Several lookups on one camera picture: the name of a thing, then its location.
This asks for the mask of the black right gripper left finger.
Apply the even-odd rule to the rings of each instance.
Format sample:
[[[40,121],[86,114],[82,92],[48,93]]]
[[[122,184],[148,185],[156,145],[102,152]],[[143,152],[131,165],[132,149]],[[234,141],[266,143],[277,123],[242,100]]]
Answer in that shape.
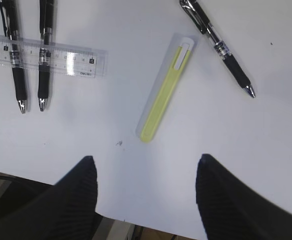
[[[0,218],[0,240],[90,240],[97,198],[96,165],[85,156],[54,186]]]

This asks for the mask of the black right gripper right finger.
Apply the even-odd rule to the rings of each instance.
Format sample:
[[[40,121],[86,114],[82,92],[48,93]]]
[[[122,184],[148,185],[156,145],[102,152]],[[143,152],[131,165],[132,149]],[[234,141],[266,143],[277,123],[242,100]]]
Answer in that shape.
[[[195,193],[209,240],[292,240],[292,214],[252,190],[208,153],[198,162]]]

